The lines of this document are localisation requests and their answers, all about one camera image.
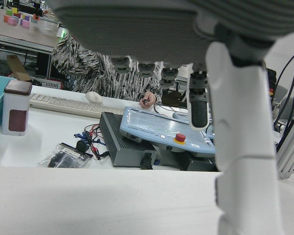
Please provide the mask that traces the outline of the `operator bare hand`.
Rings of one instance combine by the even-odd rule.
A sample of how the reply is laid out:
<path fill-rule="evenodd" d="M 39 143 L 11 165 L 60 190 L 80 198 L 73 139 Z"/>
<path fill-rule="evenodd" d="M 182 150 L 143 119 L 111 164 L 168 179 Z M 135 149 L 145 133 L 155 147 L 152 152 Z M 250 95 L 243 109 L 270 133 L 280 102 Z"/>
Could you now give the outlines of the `operator bare hand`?
<path fill-rule="evenodd" d="M 140 99 L 140 106 L 144 109 L 150 108 L 156 102 L 156 96 L 150 91 L 146 91 L 144 97 Z"/>

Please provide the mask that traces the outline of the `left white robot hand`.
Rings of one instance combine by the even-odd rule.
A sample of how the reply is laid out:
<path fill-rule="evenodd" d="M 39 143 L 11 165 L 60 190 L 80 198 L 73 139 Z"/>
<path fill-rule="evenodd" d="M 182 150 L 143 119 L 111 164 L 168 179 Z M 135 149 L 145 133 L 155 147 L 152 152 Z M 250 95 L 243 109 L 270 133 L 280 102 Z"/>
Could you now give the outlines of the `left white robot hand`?
<path fill-rule="evenodd" d="M 193 64 L 190 125 L 208 123 L 199 72 L 208 72 L 216 133 L 220 235 L 281 235 L 276 150 L 264 58 L 294 32 L 294 0 L 50 0 L 65 28 L 119 72 L 162 61 L 170 79 Z"/>

